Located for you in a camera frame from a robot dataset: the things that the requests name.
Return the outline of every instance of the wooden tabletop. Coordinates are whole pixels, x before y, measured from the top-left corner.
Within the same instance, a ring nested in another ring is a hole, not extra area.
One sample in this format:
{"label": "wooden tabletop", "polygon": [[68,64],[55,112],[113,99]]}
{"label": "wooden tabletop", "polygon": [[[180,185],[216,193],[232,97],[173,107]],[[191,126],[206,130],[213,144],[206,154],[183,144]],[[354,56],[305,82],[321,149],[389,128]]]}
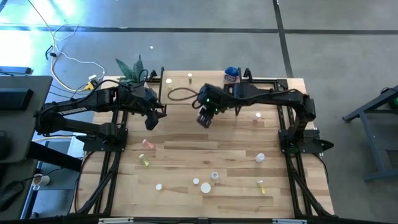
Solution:
{"label": "wooden tabletop", "polygon": [[[187,86],[188,73],[193,74],[191,86],[195,91],[205,82],[223,83],[220,80],[223,71],[165,71],[164,80],[171,78],[173,88]],[[161,100],[168,104],[167,117],[162,118],[153,131],[145,129],[145,117],[128,117],[129,137],[119,166],[112,216],[294,217],[285,158],[280,153],[277,138],[279,120],[276,106],[244,107],[238,117],[233,110],[226,111],[215,116],[211,127],[205,129],[196,122],[198,111],[190,106],[194,99],[186,104],[173,105],[167,99],[170,88],[165,86],[164,80]],[[303,79],[290,78],[288,83],[289,88],[306,92]],[[113,83],[104,83],[103,88],[111,85]],[[149,86],[159,90],[158,83]],[[259,121],[253,121],[255,112],[262,114]],[[111,117],[112,113],[96,113],[93,122],[110,122]],[[313,128],[313,124],[308,124],[307,128]],[[144,139],[155,144],[156,148],[143,146],[141,142]],[[254,160],[259,153],[266,155],[262,163]],[[140,163],[141,154],[148,158],[149,167]],[[87,161],[78,189],[78,207],[98,185],[103,157],[103,152],[96,152]],[[313,155],[304,154],[302,157],[309,189],[324,208],[333,213],[323,164]],[[214,171],[219,173],[218,180],[210,178]],[[200,180],[199,185],[193,184],[194,178]],[[258,180],[264,181],[266,195],[261,194]],[[211,185],[208,194],[200,191],[204,182]],[[157,184],[163,185],[161,191],[156,190]],[[304,211],[299,190],[298,196],[300,208]]]}

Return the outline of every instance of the white bottle cap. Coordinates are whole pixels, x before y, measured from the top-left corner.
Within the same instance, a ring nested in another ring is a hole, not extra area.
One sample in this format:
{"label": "white bottle cap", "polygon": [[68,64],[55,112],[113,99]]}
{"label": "white bottle cap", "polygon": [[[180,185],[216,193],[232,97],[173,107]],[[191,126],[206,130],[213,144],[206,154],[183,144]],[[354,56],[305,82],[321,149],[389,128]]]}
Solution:
{"label": "white bottle cap", "polygon": [[217,173],[217,172],[212,172],[212,173],[211,173],[211,179],[212,179],[212,180],[218,179],[218,173]]}
{"label": "white bottle cap", "polygon": [[266,156],[263,153],[260,153],[256,156],[256,162],[262,162],[266,159]]}
{"label": "white bottle cap", "polygon": [[208,192],[210,192],[211,186],[210,186],[209,183],[205,182],[205,183],[203,183],[203,184],[200,186],[200,190],[201,190],[203,193],[207,194]]}

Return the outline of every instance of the gray floor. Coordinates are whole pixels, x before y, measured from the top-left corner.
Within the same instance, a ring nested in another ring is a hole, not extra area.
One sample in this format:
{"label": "gray floor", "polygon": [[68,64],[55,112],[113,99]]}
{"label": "gray floor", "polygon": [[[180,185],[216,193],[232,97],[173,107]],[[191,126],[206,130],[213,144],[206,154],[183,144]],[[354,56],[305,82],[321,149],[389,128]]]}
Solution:
{"label": "gray floor", "polygon": [[[277,28],[272,0],[33,3],[52,25]],[[398,2],[394,0],[279,0],[279,6],[285,29],[398,29]],[[32,8],[18,0],[8,0],[0,12],[0,22],[42,25]],[[2,65],[28,66],[36,75],[50,75],[49,61],[44,57],[51,45],[48,32],[2,30],[0,40]],[[382,88],[397,84],[398,36],[287,34],[286,41],[293,75],[305,79],[315,99],[315,124],[323,138],[335,143],[335,148],[325,153],[325,162],[336,214],[397,223],[398,180],[363,182],[363,176],[376,168],[371,151],[361,123],[354,120],[345,124],[341,117],[377,96]],[[161,66],[214,70],[234,65],[249,67],[257,77],[286,77],[278,34],[77,32],[59,46],[72,57],[101,64],[109,75],[121,74],[115,58],[132,64],[141,54],[144,67],[157,72]],[[88,76],[101,74],[94,65],[65,57],[59,57],[55,70],[74,88],[84,84]],[[59,100],[64,98],[49,95],[47,99]],[[91,117],[86,113],[75,119]]]}

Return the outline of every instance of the small bottle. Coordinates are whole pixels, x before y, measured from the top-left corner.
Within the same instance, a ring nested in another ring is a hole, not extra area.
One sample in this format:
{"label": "small bottle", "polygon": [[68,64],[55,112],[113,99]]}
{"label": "small bottle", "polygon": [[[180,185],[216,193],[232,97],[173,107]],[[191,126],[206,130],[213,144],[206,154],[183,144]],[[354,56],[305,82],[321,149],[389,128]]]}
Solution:
{"label": "small bottle", "polygon": [[256,162],[262,162],[264,161],[264,159],[266,159],[266,155],[264,155],[263,153],[260,153],[256,156]]}
{"label": "small bottle", "polygon": [[257,113],[255,113],[254,114],[254,121],[257,121],[257,120],[259,120],[261,118],[261,114],[259,113],[259,112],[257,112]]}
{"label": "small bottle", "polygon": [[146,167],[149,166],[149,161],[143,154],[139,155],[139,160],[141,161],[142,165]]}
{"label": "small bottle", "polygon": [[166,79],[167,88],[169,88],[169,89],[173,88],[172,82],[173,81],[171,78]]}
{"label": "small bottle", "polygon": [[188,82],[189,82],[189,84],[192,84],[192,74],[191,73],[188,74]]}
{"label": "small bottle", "polygon": [[263,195],[266,194],[266,187],[264,186],[264,182],[262,180],[257,181],[259,188],[261,189],[261,193]]}
{"label": "small bottle", "polygon": [[150,143],[150,142],[147,141],[146,139],[144,139],[144,140],[142,141],[142,144],[145,145],[145,146],[148,146],[150,149],[155,149],[155,145],[152,144],[152,143]]}
{"label": "small bottle", "polygon": [[217,172],[212,172],[212,173],[211,173],[211,179],[212,179],[212,180],[218,179],[218,173],[217,173]]}

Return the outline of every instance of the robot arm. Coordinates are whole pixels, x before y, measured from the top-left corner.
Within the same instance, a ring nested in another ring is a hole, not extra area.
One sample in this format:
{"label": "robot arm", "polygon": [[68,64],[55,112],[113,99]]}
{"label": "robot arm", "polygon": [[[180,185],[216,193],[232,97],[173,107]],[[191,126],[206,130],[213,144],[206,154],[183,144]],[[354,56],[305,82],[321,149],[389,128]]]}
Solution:
{"label": "robot arm", "polygon": [[66,119],[64,116],[84,111],[108,112],[127,111],[132,114],[147,116],[146,128],[153,130],[159,118],[165,116],[156,111],[163,108],[156,93],[143,86],[119,85],[116,87],[93,90],[86,97],[71,99],[63,102],[46,103],[36,114],[36,131],[48,136],[59,130],[73,131],[95,135],[108,140],[117,138],[118,128],[116,124],[104,123],[101,125]]}
{"label": "robot arm", "polygon": [[316,117],[313,99],[298,90],[262,90],[248,83],[225,85],[224,89],[205,84],[197,96],[201,105],[197,122],[209,128],[215,114],[229,108],[251,106],[255,103],[290,106],[296,112],[295,123],[288,129],[289,142],[303,141],[303,132],[308,122]]}

